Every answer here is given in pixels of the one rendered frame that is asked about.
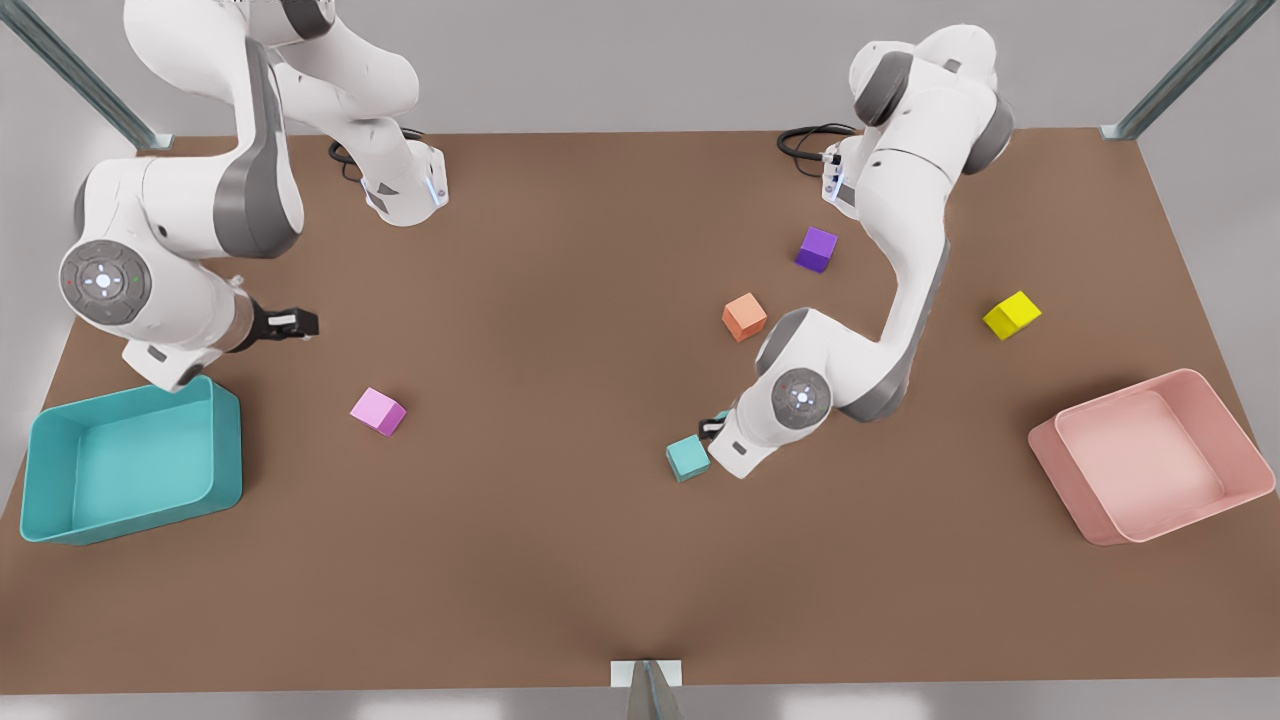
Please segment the orange cube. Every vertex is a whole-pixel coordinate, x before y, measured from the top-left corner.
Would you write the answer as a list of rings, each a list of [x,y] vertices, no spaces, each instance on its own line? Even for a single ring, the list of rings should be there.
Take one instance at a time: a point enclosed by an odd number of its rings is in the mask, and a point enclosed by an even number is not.
[[[748,292],[724,305],[721,320],[736,342],[760,332],[768,320],[765,309]]]

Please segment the pink cube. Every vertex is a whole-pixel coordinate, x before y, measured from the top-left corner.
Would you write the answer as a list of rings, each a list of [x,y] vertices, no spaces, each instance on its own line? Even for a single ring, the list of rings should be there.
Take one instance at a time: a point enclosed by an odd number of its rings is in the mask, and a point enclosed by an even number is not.
[[[369,387],[349,410],[349,415],[384,437],[392,437],[406,416],[404,407],[392,397]]]

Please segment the teal plastic bin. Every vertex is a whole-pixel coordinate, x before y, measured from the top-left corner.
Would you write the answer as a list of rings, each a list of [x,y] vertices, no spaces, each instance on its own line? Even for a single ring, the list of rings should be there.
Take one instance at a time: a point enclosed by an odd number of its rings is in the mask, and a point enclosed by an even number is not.
[[[241,402],[205,375],[41,411],[29,429],[20,536],[84,546],[233,507]]]

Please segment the purple cube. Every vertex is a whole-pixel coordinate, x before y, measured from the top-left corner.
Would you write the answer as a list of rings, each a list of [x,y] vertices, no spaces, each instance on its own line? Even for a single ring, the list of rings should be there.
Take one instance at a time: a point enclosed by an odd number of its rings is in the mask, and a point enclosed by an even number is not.
[[[837,242],[837,234],[810,225],[794,261],[810,272],[823,273],[829,265]]]

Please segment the yellow cube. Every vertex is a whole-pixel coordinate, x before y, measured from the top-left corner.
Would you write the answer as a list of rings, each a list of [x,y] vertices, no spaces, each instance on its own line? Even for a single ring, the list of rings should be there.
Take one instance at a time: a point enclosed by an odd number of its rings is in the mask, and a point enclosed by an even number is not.
[[[996,304],[986,315],[983,323],[998,340],[1009,340],[1033,320],[1039,318],[1041,309],[1023,291],[1018,291]]]

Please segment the pink plastic bin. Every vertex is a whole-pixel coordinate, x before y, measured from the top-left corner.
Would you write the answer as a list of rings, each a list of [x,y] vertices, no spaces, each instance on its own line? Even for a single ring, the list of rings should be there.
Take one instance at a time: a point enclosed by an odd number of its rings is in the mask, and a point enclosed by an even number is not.
[[[1276,489],[1254,442],[1188,368],[1064,409],[1027,439],[1094,546],[1144,543]]]

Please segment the silver frame post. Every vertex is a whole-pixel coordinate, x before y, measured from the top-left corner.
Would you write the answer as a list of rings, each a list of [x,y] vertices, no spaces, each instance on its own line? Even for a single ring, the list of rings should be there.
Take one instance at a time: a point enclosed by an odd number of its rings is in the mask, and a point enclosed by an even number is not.
[[[682,684],[680,660],[611,661],[611,687],[628,688],[626,720],[685,720],[672,691]]]
[[[1101,137],[1108,141],[1138,140],[1276,1],[1233,0],[1230,8],[1199,36],[1121,120],[1100,127]]]
[[[154,132],[24,0],[0,0],[0,20],[137,150],[168,150]]]

